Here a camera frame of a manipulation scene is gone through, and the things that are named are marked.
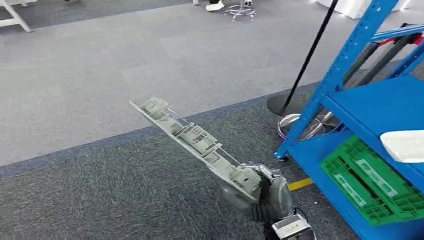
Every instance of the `stool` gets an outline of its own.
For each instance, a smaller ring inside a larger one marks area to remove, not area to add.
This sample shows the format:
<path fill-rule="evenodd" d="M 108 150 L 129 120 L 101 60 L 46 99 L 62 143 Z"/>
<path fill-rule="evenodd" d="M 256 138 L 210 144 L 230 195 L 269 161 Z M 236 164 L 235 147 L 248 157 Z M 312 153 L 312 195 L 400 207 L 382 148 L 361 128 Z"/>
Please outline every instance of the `stool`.
<path fill-rule="evenodd" d="M 255 21 L 254 15 L 256 15 L 256 10 L 251 6 L 245 5 L 245 0 L 240 0 L 240 5 L 230 6 L 225 12 L 224 16 L 232 15 L 231 22 L 236 21 L 237 16 L 250 16 L 250 21 Z"/>

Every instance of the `yellow floor tape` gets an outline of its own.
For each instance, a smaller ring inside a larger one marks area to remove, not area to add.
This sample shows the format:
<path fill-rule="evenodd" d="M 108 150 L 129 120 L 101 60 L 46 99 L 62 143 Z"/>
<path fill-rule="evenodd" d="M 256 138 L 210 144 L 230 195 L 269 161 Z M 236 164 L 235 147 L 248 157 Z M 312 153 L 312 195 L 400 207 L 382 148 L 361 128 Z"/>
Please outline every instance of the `yellow floor tape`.
<path fill-rule="evenodd" d="M 314 183 L 314 182 L 312 181 L 312 179 L 310 179 L 310 178 L 305 178 L 305 179 L 303 179 L 303 180 L 295 181 L 295 182 L 290 183 L 290 184 L 288 185 L 288 189 L 289 189 L 290 191 L 294 191 L 294 190 L 296 190 L 296 189 L 303 188 L 303 187 L 308 186 L 308 185 L 313 184 L 313 183 Z"/>

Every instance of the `black round base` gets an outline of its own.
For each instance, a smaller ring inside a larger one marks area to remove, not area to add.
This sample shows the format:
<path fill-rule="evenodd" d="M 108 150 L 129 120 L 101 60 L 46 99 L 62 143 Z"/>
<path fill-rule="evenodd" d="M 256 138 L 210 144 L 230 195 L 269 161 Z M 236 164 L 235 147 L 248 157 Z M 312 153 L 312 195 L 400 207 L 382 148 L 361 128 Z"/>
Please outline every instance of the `black round base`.
<path fill-rule="evenodd" d="M 266 106 L 273 114 L 279 115 L 282 117 L 285 117 L 287 114 L 299 114 L 302 111 L 302 108 L 305 105 L 305 102 L 296 98 L 292 98 L 290 101 L 290 104 L 287 106 L 285 111 L 282 112 L 284 103 L 286 103 L 287 96 L 288 94 L 286 93 L 273 95 L 270 98 L 268 98 L 268 101 L 266 102 Z"/>

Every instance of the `floor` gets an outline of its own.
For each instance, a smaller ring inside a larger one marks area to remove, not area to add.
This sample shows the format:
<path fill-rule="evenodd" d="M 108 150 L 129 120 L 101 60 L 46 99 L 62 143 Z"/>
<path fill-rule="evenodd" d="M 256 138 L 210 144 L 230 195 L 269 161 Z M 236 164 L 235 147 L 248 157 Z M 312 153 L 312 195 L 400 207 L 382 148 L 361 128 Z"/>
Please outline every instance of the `floor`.
<path fill-rule="evenodd" d="M 46 17 L 41 1 L 25 9 L 33 33 L 0 29 L 0 166 L 148 126 L 129 99 L 166 97 L 188 116 L 289 89 L 327 10 L 263 0 L 255 22 L 231 23 L 182 1 L 141 3 L 55 1 Z M 403 22 L 424 22 L 421 8 L 382 29 Z M 301 84 L 320 80 L 354 25 L 334 14 Z"/>
<path fill-rule="evenodd" d="M 304 103 L 314 87 L 300 88 L 296 101 Z M 272 155 L 281 140 L 273 128 L 278 117 L 268 111 L 267 99 L 188 119 L 239 161 L 279 168 L 289 183 L 305 179 L 295 161 L 278 162 Z M 0 167 L 0 236 L 264 239 L 262 224 L 246 219 L 224 199 L 222 184 L 158 128 L 146 127 Z M 319 240 L 358 239 L 314 184 L 291 194 Z"/>

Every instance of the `green plastic crate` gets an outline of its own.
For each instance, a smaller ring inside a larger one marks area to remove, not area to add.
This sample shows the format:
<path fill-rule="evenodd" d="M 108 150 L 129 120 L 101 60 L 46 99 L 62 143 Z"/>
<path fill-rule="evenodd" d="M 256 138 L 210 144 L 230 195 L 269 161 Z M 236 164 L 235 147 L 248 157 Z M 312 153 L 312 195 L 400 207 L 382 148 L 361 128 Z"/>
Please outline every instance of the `green plastic crate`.
<path fill-rule="evenodd" d="M 329 155 L 320 166 L 370 225 L 378 226 L 398 220 L 350 166 L 338 158 L 337 153 Z"/>
<path fill-rule="evenodd" d="M 329 163 L 345 164 L 351 170 L 350 174 L 360 179 L 359 182 L 371 192 L 371 195 L 378 196 L 384 207 L 392 212 L 390 217 L 383 217 L 380 221 L 368 221 L 371 225 L 424 218 L 424 195 L 356 135 L 350 137 L 320 163 L 324 171 L 334 179 L 327 167 Z"/>

